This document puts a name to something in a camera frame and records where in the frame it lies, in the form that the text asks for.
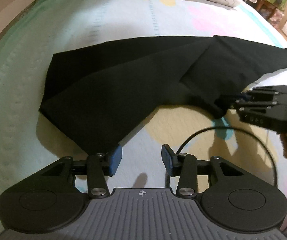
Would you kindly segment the black pants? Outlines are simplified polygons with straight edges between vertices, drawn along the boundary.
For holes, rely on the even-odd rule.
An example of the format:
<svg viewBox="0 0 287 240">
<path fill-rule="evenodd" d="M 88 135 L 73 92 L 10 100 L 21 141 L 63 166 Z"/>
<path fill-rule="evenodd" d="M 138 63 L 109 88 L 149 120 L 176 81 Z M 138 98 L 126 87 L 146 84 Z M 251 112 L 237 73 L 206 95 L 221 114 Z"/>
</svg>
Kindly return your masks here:
<svg viewBox="0 0 287 240">
<path fill-rule="evenodd" d="M 287 48 L 235 37 L 156 36 L 56 53 L 40 113 L 87 154 L 107 153 L 162 105 L 221 118 L 231 99 L 287 68 Z"/>
</svg>

